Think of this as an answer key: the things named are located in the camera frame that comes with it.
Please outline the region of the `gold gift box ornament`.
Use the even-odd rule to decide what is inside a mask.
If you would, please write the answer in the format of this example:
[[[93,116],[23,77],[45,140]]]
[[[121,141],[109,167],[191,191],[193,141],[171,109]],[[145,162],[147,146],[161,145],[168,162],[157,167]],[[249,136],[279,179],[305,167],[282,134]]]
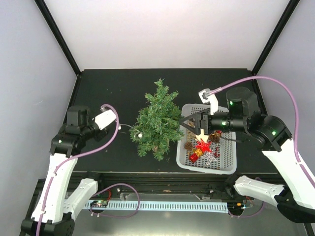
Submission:
[[[203,155],[203,152],[200,148],[197,148],[194,150],[194,154],[198,157],[201,157]]]

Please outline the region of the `red gift box ornament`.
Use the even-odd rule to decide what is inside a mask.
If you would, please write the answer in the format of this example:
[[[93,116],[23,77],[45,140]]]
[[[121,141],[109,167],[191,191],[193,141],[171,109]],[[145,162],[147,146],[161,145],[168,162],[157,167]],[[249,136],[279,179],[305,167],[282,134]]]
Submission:
[[[189,156],[189,161],[191,163],[195,163],[198,159],[199,159],[199,156],[195,153]]]

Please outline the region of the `red berry sprig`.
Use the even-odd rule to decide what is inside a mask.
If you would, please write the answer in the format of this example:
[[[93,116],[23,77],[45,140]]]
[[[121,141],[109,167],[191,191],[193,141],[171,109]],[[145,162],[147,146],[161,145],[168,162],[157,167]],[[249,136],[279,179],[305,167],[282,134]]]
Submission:
[[[220,158],[220,156],[221,156],[220,147],[216,147],[213,156],[214,156],[215,158]]]

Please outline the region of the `small green christmas tree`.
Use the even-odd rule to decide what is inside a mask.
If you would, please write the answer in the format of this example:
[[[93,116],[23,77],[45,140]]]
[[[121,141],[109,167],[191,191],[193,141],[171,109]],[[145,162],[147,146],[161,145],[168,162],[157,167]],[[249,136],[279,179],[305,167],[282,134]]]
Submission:
[[[154,94],[146,93],[147,106],[139,110],[134,128],[140,130],[142,138],[134,137],[135,131],[129,130],[130,138],[137,144],[137,154],[146,156],[149,152],[153,158],[161,161],[170,150],[170,143],[177,142],[184,136],[179,121],[182,118],[179,106],[174,99],[177,91],[170,92],[169,86],[160,78],[155,82]]]

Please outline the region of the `white bulb string lights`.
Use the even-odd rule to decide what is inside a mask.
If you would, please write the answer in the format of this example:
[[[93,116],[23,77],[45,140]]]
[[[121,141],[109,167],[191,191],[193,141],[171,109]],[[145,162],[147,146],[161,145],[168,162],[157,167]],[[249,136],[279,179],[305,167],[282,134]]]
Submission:
[[[131,125],[120,123],[119,126],[118,126],[118,130],[121,130],[122,127],[128,127],[130,130],[135,131],[134,137],[136,137],[136,136],[137,136],[138,138],[142,138],[142,137],[143,137],[142,132],[141,132],[140,130],[134,128],[134,127],[131,126]]]

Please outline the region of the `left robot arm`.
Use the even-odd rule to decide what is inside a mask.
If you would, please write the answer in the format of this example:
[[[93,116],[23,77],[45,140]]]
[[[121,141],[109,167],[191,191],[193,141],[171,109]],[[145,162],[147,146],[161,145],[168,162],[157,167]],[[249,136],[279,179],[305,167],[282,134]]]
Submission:
[[[50,161],[41,196],[31,216],[21,223],[22,232],[30,236],[70,236],[75,220],[89,198],[101,196],[106,189],[100,174],[86,173],[74,192],[67,197],[73,169],[82,149],[90,139],[101,140],[116,114],[101,107],[95,118],[86,106],[67,110],[65,123],[51,141]]]

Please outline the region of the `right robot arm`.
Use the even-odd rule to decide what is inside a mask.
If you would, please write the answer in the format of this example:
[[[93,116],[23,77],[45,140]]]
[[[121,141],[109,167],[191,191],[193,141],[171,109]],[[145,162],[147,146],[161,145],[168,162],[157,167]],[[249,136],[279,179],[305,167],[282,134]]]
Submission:
[[[195,135],[216,130],[243,133],[285,181],[283,185],[275,185],[239,176],[224,185],[225,195],[253,197],[275,206],[292,222],[314,223],[315,177],[295,151],[292,134],[285,123],[276,116],[262,114],[256,94],[245,87],[232,88],[226,93],[226,112],[218,111],[212,104],[209,89],[201,91],[199,96],[210,107],[182,118],[179,121],[182,127]]]

